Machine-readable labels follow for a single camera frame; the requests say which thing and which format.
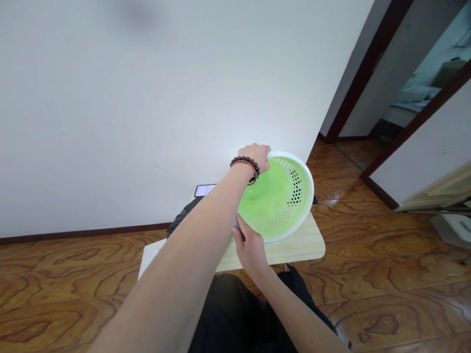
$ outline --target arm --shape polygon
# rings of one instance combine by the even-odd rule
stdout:
[[[269,146],[239,155],[268,170]],[[235,164],[175,229],[90,352],[186,352],[253,169]]]
[[[233,228],[244,270],[270,303],[298,352],[350,352],[343,342],[278,278],[266,261],[263,238],[237,215]]]

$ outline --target beaded bracelet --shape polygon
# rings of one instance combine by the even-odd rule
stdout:
[[[254,176],[250,178],[249,184],[247,184],[247,186],[255,184],[255,181],[257,180],[258,176],[260,175],[260,168],[259,168],[258,164],[253,159],[251,159],[250,157],[246,157],[246,156],[234,158],[231,161],[230,166],[232,167],[236,163],[245,163],[245,164],[248,164],[249,166],[252,167],[252,169],[254,170]]]

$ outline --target smartphone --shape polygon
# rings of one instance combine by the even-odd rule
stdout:
[[[206,196],[209,191],[215,187],[216,184],[211,184],[211,185],[198,185],[195,190],[195,197],[199,196]]]

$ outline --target hand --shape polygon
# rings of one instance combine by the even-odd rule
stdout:
[[[270,169],[270,163],[266,159],[266,155],[271,151],[270,146],[266,145],[257,145],[256,143],[251,144],[250,146],[245,146],[242,149],[239,149],[238,157],[250,157],[253,159],[260,168],[260,174],[266,172]]]
[[[232,234],[235,239],[237,256],[239,257],[244,270],[250,278],[256,282],[270,270],[270,266],[266,261],[263,237],[254,231],[238,213],[237,221],[243,235],[245,236],[244,242],[240,230],[233,227]]]

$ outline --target wooden floor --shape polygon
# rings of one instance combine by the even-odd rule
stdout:
[[[388,142],[381,141],[380,137],[369,137],[360,141],[339,141],[334,144],[362,171],[386,149]]]
[[[429,216],[392,213],[336,147],[317,141],[308,166],[326,254],[294,265],[340,337],[354,352],[471,352],[469,251]],[[143,247],[164,236],[1,246],[0,352],[84,352],[136,283]]]

